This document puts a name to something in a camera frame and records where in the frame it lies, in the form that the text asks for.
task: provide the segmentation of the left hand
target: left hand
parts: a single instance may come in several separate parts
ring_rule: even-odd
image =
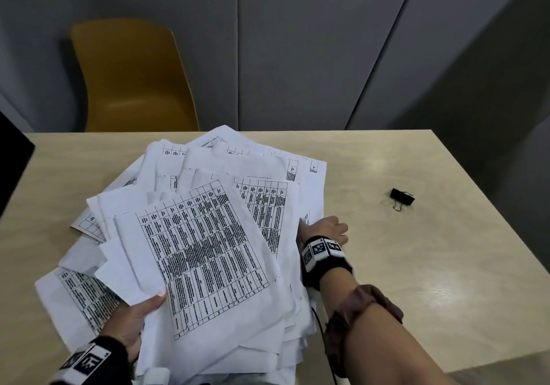
[[[106,321],[100,335],[120,341],[126,347],[128,361],[134,361],[141,347],[140,333],[145,325],[145,316],[160,308],[165,301],[166,291],[162,291],[136,305],[121,303]]]

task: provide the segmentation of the stack of papers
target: stack of papers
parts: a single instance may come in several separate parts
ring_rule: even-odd
[[[82,237],[36,283],[69,350],[121,301],[166,289],[136,374],[170,383],[293,384],[314,305],[301,283],[299,219],[323,217],[326,163],[227,126],[187,145],[152,142],[73,222]]]

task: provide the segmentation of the yellow chair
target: yellow chair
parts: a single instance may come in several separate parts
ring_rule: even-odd
[[[198,131],[174,34],[139,19],[73,26],[88,92],[86,131]]]

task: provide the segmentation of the black object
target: black object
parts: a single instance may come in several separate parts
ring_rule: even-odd
[[[397,188],[392,188],[392,192],[389,196],[405,206],[410,206],[415,200],[411,194],[404,191],[399,191]]]
[[[7,148],[6,163],[2,167],[4,180],[0,184],[0,217],[2,217],[35,146],[2,112],[0,112],[0,143],[0,146]]]

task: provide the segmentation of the chair backrest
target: chair backrest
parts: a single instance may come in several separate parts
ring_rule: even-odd
[[[188,108],[195,104],[174,34],[167,27],[140,19],[100,19],[71,28],[93,106],[144,94],[171,94]]]

